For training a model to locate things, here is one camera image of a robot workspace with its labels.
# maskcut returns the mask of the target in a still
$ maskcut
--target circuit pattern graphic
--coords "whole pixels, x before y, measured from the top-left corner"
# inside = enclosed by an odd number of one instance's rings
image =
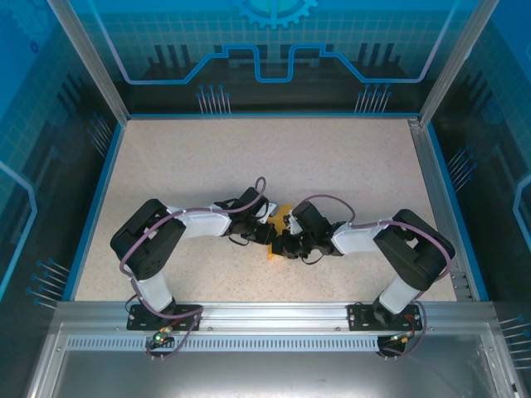
[[[240,10],[240,17],[247,17],[249,23],[258,23],[260,28],[278,26],[287,28],[299,23],[301,17],[309,16],[309,9],[317,6],[316,0],[233,0]]]
[[[392,84],[392,83],[399,83],[399,84],[416,84],[424,80],[426,77],[426,74],[428,73],[430,66],[436,56],[436,53],[439,50],[439,47],[441,46],[441,43],[443,41],[443,38],[445,37],[446,32],[449,29],[449,26],[452,22],[453,17],[455,16],[455,13],[460,5],[461,0],[455,0],[454,4],[452,5],[451,9],[449,10],[448,14],[446,14],[446,19],[444,23],[442,24],[440,30],[437,29],[438,33],[435,39],[435,42],[430,49],[429,55],[426,58],[426,63],[422,67],[420,74],[417,75],[417,77],[385,77],[385,78],[377,78],[377,77],[365,77],[363,74],[354,66],[354,64],[349,60],[348,57],[342,52],[342,51],[331,51],[327,48],[325,42],[314,42],[314,41],[300,41],[296,44],[291,44],[291,47],[289,49],[288,53],[288,59],[287,59],[287,73],[286,77],[280,77],[280,78],[273,78],[273,77],[265,77],[261,74],[261,56],[260,56],[260,50],[255,44],[251,43],[233,43],[233,44],[221,44],[221,49],[216,50],[215,52],[206,52],[206,55],[197,63],[194,62],[194,66],[192,66],[192,69],[188,72],[186,76],[184,76],[182,79],[135,79],[131,77],[126,70],[126,63],[124,63],[124,60],[120,58],[119,51],[116,47],[116,45],[113,43],[113,39],[111,39],[110,32],[107,30],[107,27],[105,26],[102,16],[100,15],[100,12],[98,11],[95,1],[94,0],[86,0],[90,6],[90,9],[95,17],[95,22],[98,25],[99,29],[101,30],[101,33],[103,34],[103,38],[105,39],[110,54],[114,58],[114,61],[116,65],[118,66],[119,72],[124,78],[124,80],[129,83],[130,85],[186,85],[188,84],[195,76],[196,74],[211,60],[217,60],[217,59],[230,59],[231,56],[229,54],[232,50],[250,50],[252,51],[253,55],[253,63],[254,63],[254,72],[255,72],[255,78],[257,81],[261,83],[268,83],[268,84],[278,84],[278,83],[289,83],[291,79],[294,76],[294,69],[295,69],[295,51],[299,49],[312,49],[312,50],[319,50],[319,58],[335,58],[340,63],[342,63],[348,71],[350,71],[356,78],[359,79],[362,83],[379,83],[379,84]],[[249,9],[251,8],[251,2],[252,4],[258,4],[259,0],[233,0],[234,2],[238,2],[238,4],[242,5],[244,4],[246,6],[247,12],[250,12]],[[261,4],[275,4],[277,7],[280,3],[280,0],[277,0],[276,2],[271,2],[266,0],[261,0]],[[290,0],[290,4],[294,4],[295,0]],[[309,4],[309,0],[304,2],[305,5]],[[312,0],[311,4],[317,4],[315,0]],[[283,16],[284,14],[280,14],[278,12],[271,12],[270,7],[266,7],[265,11],[268,12],[269,17],[271,14],[276,15],[275,18],[275,26],[278,27],[279,24],[279,17],[286,17]],[[267,21],[269,19],[266,18],[266,20],[262,20],[262,22],[266,25]]]

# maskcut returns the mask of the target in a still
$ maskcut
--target vent slot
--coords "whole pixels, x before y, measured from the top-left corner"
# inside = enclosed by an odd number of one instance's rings
[[[157,351],[172,351],[176,342]],[[150,337],[145,336],[70,336],[69,351],[142,352]],[[375,352],[377,337],[360,336],[191,336],[184,352]]]

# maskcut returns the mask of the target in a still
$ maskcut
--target cable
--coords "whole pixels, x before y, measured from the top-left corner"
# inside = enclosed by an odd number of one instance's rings
[[[412,334],[412,337],[415,337],[415,318],[412,315],[409,315],[409,314],[406,315],[404,318],[407,319],[409,321],[409,323],[412,325],[411,334]]]
[[[421,365],[424,365],[424,366],[428,366],[436,375],[439,376],[439,378],[447,385],[449,386],[458,396],[463,396],[463,394],[460,393],[459,389],[457,389],[454,385],[452,385],[435,367],[433,367],[430,363],[428,362],[424,362],[418,358],[415,358],[412,356],[412,354],[417,350],[417,348],[419,348],[419,346],[421,345],[421,342],[424,340],[424,337],[426,336],[426,331],[428,329],[428,317],[427,317],[427,312],[426,312],[426,307],[424,307],[424,304],[421,303],[420,301],[415,301],[414,303],[418,304],[418,306],[421,308],[422,310],[422,317],[424,318],[424,328],[422,329],[422,333],[421,333],[421,336],[418,338],[418,341],[417,341],[417,344],[415,344],[413,346],[413,348],[411,350],[409,350],[408,352],[405,352],[405,353],[402,353],[398,350],[395,350],[393,348],[383,348],[382,351],[387,351],[387,352],[392,352],[393,354],[395,354],[397,357],[400,357],[400,358],[408,358],[409,359],[412,359],[413,361],[417,362],[417,363],[420,363]]]
[[[346,201],[344,201],[340,197],[335,197],[334,195],[329,195],[327,193],[318,193],[317,195],[312,195],[311,197],[303,199],[302,201],[300,201],[300,203],[304,203],[305,201],[309,201],[310,199],[314,199],[316,197],[327,197],[328,199],[334,199],[335,201],[338,201],[339,203],[345,205],[345,207],[347,207],[352,213],[352,216],[348,220],[349,224],[351,224],[352,221],[354,221],[354,218],[356,218],[356,211],[354,211],[354,208],[352,206],[350,206]]]
[[[307,263],[306,261],[304,261],[304,258],[300,258],[302,260],[303,263],[305,263],[306,265],[316,265],[317,263],[319,263],[321,261],[321,259],[324,257],[324,255],[321,255],[316,261],[312,261],[311,263]]]
[[[190,208],[190,209],[187,209],[187,210],[175,211],[174,213],[169,214],[169,215],[161,218],[160,220],[158,220],[155,224],[153,224],[153,226],[151,228],[149,228],[147,231],[145,231],[145,233],[142,236],[140,236],[140,238],[136,242],[134,242],[134,244],[129,248],[127,253],[125,253],[125,255],[122,258],[122,260],[119,262],[119,270],[120,270],[120,272],[122,272],[122,274],[125,274],[125,275],[127,275],[129,277],[129,282],[131,283],[131,286],[133,287],[134,292],[138,295],[140,303],[142,303],[142,305],[144,307],[146,307],[146,309],[149,312],[151,312],[152,314],[158,316],[159,318],[164,318],[164,319],[185,319],[185,318],[188,318],[188,317],[190,317],[192,315],[196,315],[196,314],[201,313],[202,308],[196,309],[194,311],[189,311],[187,313],[182,313],[182,314],[179,314],[179,315],[166,315],[164,313],[160,313],[159,311],[157,311],[156,309],[151,307],[151,305],[144,299],[144,297],[142,297],[142,293],[140,292],[140,289],[139,289],[138,285],[136,284],[136,281],[134,279],[133,273],[125,269],[125,265],[127,263],[127,260],[131,257],[131,255],[160,226],[162,226],[164,223],[172,220],[173,218],[175,218],[177,216],[181,216],[182,214],[184,214],[186,212],[210,211],[212,213],[233,214],[233,213],[238,213],[240,211],[245,211],[245,210],[249,209],[250,207],[254,206],[264,195],[264,191],[266,190],[267,181],[266,181],[266,179],[264,177],[258,177],[256,179],[256,182],[255,182],[255,189],[256,190],[258,190],[258,186],[260,186],[260,182],[262,182],[262,188],[259,190],[258,196],[253,201],[251,201],[250,203],[247,203],[246,205],[244,205],[244,206],[242,206],[242,207],[240,207],[238,209],[222,210],[222,209],[212,209],[210,207],[193,207],[193,208]]]
[[[186,334],[184,335],[183,337],[183,340],[181,340],[181,342],[175,347],[175,349],[173,351],[171,351],[169,354],[166,354],[166,355],[161,355],[160,356],[160,359],[161,360],[164,360],[164,359],[167,359],[167,358],[170,358],[170,357],[173,357],[175,354],[177,354],[179,352],[179,350],[181,348],[183,348],[184,346],[184,343],[188,340],[188,338],[190,337],[190,334],[192,334],[192,330],[196,327],[197,323],[199,322],[199,320],[201,319],[201,315],[202,315],[202,308],[201,308],[201,312],[196,316],[196,318],[193,320],[192,324],[190,325],[190,328],[188,328]],[[157,357],[153,354],[153,351],[151,350],[151,343],[152,342],[148,342],[146,344],[146,354],[148,354],[152,360],[153,358]]]
[[[229,236],[229,240],[232,243],[234,243],[234,244],[236,244],[238,246],[244,246],[245,247],[245,246],[249,245],[249,240],[247,240],[246,243],[241,243],[241,242],[238,242],[236,239],[233,239],[231,236]]]
[[[127,304],[129,304],[131,301],[133,301],[134,299],[136,299],[138,296],[136,294],[133,294],[129,300],[127,300],[124,304],[124,308],[125,308],[125,311],[127,311],[127,313],[129,313],[129,310],[127,309]]]
[[[414,353],[419,348],[422,341],[424,340],[424,337],[426,336],[426,331],[428,330],[428,315],[426,312],[426,307],[424,307],[424,304],[421,303],[420,301],[413,301],[413,303],[417,304],[422,310],[422,317],[424,318],[424,328],[422,328],[421,336],[418,338],[417,343],[413,346],[413,348],[409,350],[408,352],[405,352],[401,355],[401,357],[404,357],[404,358],[409,357],[412,353]]]

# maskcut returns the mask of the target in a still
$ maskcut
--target robotic arm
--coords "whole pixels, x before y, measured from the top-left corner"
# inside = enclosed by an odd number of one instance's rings
[[[239,199],[216,202],[200,211],[184,211],[162,224],[134,251],[127,259],[125,269],[133,275],[141,297],[151,308],[159,313],[173,314],[175,302],[160,270],[180,240],[199,236],[239,235],[262,245],[272,242],[276,237],[275,226],[267,220],[278,211],[278,206],[266,197],[260,197],[245,211],[224,212],[248,205],[258,196],[259,192],[249,187]],[[157,199],[145,202],[114,234],[110,247],[122,259],[151,226],[178,210],[166,207]]]
[[[309,201],[285,217],[286,228],[273,240],[272,251],[290,259],[382,251],[397,276],[373,304],[374,317],[389,327],[392,320],[443,275],[455,250],[451,243],[410,210],[392,219],[352,226],[330,224]]]
[[[448,240],[409,210],[400,210],[388,220],[363,225],[346,221],[330,224],[310,201],[303,201],[285,216],[285,229],[277,235],[268,219],[278,211],[278,206],[262,196],[262,192],[250,187],[238,199],[184,211],[152,199],[114,234],[111,248],[120,264],[124,263],[123,271],[131,278],[144,307],[155,314],[157,321],[162,321],[158,326],[166,328],[172,325],[168,319],[186,316],[178,316],[182,309],[177,308],[160,272],[177,243],[184,239],[198,236],[231,239],[232,235],[239,235],[247,243],[271,244],[276,255],[302,260],[307,260],[313,250],[336,256],[381,251],[397,276],[374,301],[370,317],[387,330],[391,330],[412,300],[447,274],[455,255]]]

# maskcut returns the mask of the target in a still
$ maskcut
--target blue printed graphic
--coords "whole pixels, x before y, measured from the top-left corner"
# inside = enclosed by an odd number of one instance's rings
[[[2,282],[0,282],[0,301],[2,301],[3,295],[4,293],[6,293],[7,285],[9,284],[13,271],[15,270],[15,266],[17,266],[18,258],[20,257],[22,249],[26,244],[27,236],[30,234],[30,230],[32,229],[35,217],[37,217],[37,200],[35,198],[35,192],[33,191],[32,185],[28,181],[26,181],[25,178],[21,177],[19,174],[14,172],[6,163],[2,161],[0,161],[0,170],[5,172],[18,185],[20,185],[22,188],[24,188],[24,190],[26,190],[30,202],[30,207],[32,209],[30,216],[27,218],[26,225],[24,226],[20,239],[18,240],[17,246],[15,247],[15,251],[13,252],[11,259],[9,260],[6,272],[2,277]]]
[[[524,236],[525,243],[527,244],[529,251],[531,251],[531,234],[529,234],[529,228],[525,223],[525,219],[522,216],[522,213],[520,212],[520,204],[522,202],[522,194],[524,193],[524,189],[530,183],[531,183],[531,174],[522,178],[522,180],[516,186],[516,193],[514,194],[514,204],[513,204],[514,217],[516,218],[516,222],[518,222],[520,230],[522,231],[522,235]]]
[[[260,28],[279,25],[288,28],[299,23],[301,17],[309,16],[309,9],[317,6],[316,0],[234,0],[240,10],[240,17],[247,17],[249,23],[257,22]]]
[[[210,61],[224,59],[232,69],[254,64],[256,80],[266,84],[290,82],[301,63],[318,74],[319,59],[337,60],[363,83],[416,84],[444,65],[470,15],[465,0],[449,2],[448,11],[365,12],[347,3],[329,11],[316,1],[236,0],[234,11],[119,14],[87,2],[92,15],[81,21],[111,75],[131,85],[185,85],[214,67]],[[313,50],[318,55],[309,62]],[[155,63],[164,58],[170,61]],[[172,71],[157,73],[153,65]]]

